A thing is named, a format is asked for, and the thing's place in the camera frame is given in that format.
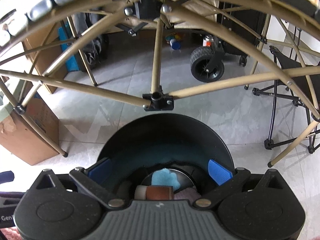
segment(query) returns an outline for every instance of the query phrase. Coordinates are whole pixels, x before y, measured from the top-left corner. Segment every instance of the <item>black plastic base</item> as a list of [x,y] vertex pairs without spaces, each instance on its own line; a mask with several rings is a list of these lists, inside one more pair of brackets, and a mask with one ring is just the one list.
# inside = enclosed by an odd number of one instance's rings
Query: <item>black plastic base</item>
[[260,96],[260,94],[257,93],[257,90],[259,90],[259,89],[253,88],[252,89],[252,94],[254,94],[255,96]]
[[315,152],[315,149],[313,147],[308,146],[308,152],[310,154],[313,154]]
[[269,139],[266,139],[264,141],[264,147],[265,147],[266,150],[272,150],[273,149],[273,147],[272,147],[273,144],[274,144],[274,142],[273,142],[272,139],[270,141],[269,141]]

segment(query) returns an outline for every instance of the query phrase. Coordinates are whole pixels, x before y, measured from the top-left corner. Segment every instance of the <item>black joint bracket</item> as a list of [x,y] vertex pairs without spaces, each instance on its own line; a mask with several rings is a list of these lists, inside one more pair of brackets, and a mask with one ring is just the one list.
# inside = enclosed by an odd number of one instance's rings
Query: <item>black joint bracket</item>
[[261,36],[258,40],[261,41],[261,42],[263,42],[264,44],[267,44],[267,43],[268,43],[267,38],[266,38],[266,37],[263,37],[263,36]]
[[155,92],[153,94],[143,94],[142,98],[151,101],[151,105],[144,106],[145,111],[169,111],[174,109],[173,97],[164,95],[161,92]]
[[320,119],[316,118],[315,115],[311,112],[311,117],[313,120],[317,121],[320,123]]
[[14,110],[17,112],[18,115],[24,115],[27,109],[26,107],[23,107],[21,104],[17,104]]

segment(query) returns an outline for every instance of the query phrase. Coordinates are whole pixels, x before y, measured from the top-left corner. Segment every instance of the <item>bolt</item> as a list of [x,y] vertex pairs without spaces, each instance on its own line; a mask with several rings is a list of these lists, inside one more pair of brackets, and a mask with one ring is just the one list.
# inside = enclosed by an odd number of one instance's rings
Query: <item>bolt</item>
[[124,205],[124,200],[121,198],[114,198],[109,200],[108,205],[114,208],[122,207]]
[[196,201],[196,205],[198,207],[209,207],[211,205],[211,201],[206,198],[200,198]]
[[83,171],[84,171],[84,168],[83,168],[83,167],[76,167],[75,170],[76,170],[76,171],[83,172]]
[[131,7],[126,7],[124,8],[124,14],[127,15],[127,16],[130,16],[133,14],[133,10]]
[[163,11],[164,13],[169,13],[169,12],[172,12],[172,8],[171,8],[170,6],[164,4],[164,5],[162,6],[162,11]]

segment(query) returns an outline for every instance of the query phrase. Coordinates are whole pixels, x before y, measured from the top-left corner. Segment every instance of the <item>round black disc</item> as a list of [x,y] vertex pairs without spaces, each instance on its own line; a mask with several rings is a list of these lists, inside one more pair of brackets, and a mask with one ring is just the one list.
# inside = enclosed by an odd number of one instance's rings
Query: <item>round black disc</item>
[[305,213],[296,198],[281,191],[253,190],[226,198],[218,208],[222,224],[241,239],[289,239],[302,229]]

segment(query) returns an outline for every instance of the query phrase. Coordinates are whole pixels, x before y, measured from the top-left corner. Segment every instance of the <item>cardboard box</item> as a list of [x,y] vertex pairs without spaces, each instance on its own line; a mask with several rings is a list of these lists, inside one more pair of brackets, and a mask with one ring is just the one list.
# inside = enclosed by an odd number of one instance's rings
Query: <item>cardboard box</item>
[[[46,36],[50,32],[52,26],[53,25],[48,25],[48,26],[44,27],[43,29],[39,30],[38,32],[30,35],[28,38],[26,38],[23,41],[24,49],[29,50],[29,49],[33,49],[33,48],[41,46],[41,43],[43,42],[43,40],[46,38]],[[56,25],[55,30],[52,32],[52,34],[50,35],[50,37],[47,41],[47,44],[49,44],[53,41],[59,40],[58,28],[59,28],[59,25]],[[35,65],[36,73],[38,75],[42,75],[43,72],[51,65],[51,63],[58,56],[60,56],[61,53],[62,53],[61,46],[55,46],[53,48],[40,51],[37,63]],[[36,52],[33,52],[33,53],[30,53],[29,55],[27,55],[27,58],[30,59],[31,62],[33,62],[35,56],[36,56]],[[64,77],[67,75],[67,73],[68,73],[67,67],[65,64],[63,64],[63,66],[56,73],[54,73],[52,75],[52,77],[57,78],[57,79],[64,79]],[[57,89],[56,87],[52,87],[52,86],[48,86],[48,85],[45,85],[45,87],[47,88],[47,90],[51,94],[53,94],[55,92],[55,90]]]
[[[38,93],[28,103],[26,113],[54,142],[59,143],[59,119]],[[15,111],[0,124],[0,144],[26,163],[34,165],[58,155]]]

